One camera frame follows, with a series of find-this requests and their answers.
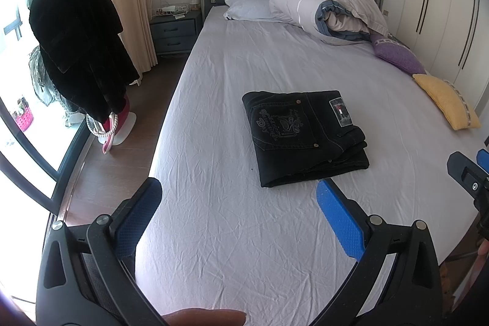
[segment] blue gripper pad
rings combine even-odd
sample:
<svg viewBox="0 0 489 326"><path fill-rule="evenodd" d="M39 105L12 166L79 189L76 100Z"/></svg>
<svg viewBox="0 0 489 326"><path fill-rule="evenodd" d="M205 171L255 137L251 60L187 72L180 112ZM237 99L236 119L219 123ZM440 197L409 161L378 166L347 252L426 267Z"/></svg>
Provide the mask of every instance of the blue gripper pad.
<svg viewBox="0 0 489 326"><path fill-rule="evenodd" d="M143 232L160 205L161 197L160 182L148 177L131 199L130 210L116 230L114 252L119 260L134 254Z"/></svg>
<svg viewBox="0 0 489 326"><path fill-rule="evenodd" d="M477 164L482 167L486 173L489 173L489 152L485 149L481 149L477 153Z"/></svg>
<svg viewBox="0 0 489 326"><path fill-rule="evenodd" d="M331 179L319 182L316 198L345 253L359 262L365 253L365 233L368 232L365 230L368 228L365 223L367 219L365 212L358 203L347 199Z"/></svg>

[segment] nightstand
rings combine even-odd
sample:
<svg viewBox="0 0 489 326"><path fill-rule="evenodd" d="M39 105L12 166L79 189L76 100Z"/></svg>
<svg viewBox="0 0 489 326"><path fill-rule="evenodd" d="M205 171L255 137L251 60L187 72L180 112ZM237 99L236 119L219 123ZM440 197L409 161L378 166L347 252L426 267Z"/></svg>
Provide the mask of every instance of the nightstand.
<svg viewBox="0 0 489 326"><path fill-rule="evenodd" d="M153 17L150 29L158 56L190 53L202 29L202 12L191 11L178 20L173 16Z"/></svg>

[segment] nightstand drawer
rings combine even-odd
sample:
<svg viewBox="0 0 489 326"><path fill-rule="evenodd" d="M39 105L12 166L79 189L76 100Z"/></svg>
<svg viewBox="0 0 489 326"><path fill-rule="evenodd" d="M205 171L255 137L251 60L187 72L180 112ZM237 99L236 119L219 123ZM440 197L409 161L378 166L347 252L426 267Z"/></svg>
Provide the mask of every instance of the nightstand drawer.
<svg viewBox="0 0 489 326"><path fill-rule="evenodd" d="M161 38L155 39L156 54L169 53L169 52L181 52L188 50L190 52L194 47L197 37L193 36L176 36L174 38Z"/></svg>
<svg viewBox="0 0 489 326"><path fill-rule="evenodd" d="M168 23L151 24L151 36L153 40L161 38L173 38L175 36L195 35L194 20L171 21Z"/></svg>

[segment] black fur coat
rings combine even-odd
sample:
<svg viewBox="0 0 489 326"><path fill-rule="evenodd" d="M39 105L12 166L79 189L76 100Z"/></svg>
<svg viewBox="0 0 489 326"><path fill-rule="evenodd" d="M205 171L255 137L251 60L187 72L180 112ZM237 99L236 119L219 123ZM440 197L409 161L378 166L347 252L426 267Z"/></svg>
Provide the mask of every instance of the black fur coat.
<svg viewBox="0 0 489 326"><path fill-rule="evenodd" d="M99 122L119 113L139 74L112 0L33 0L29 23L56 89Z"/></svg>

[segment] wire basket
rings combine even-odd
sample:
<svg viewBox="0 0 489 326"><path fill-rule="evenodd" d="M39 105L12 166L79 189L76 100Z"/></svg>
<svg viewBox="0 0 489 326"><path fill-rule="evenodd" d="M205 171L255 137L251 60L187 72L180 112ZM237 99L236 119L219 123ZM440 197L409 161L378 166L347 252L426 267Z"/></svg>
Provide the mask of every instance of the wire basket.
<svg viewBox="0 0 489 326"><path fill-rule="evenodd" d="M162 5L160 0L160 7L153 8L153 0L151 0L151 18L159 16L173 16L175 14L185 14L189 11L190 4L188 3L174 3L170 5L168 2L166 2L165 5Z"/></svg>

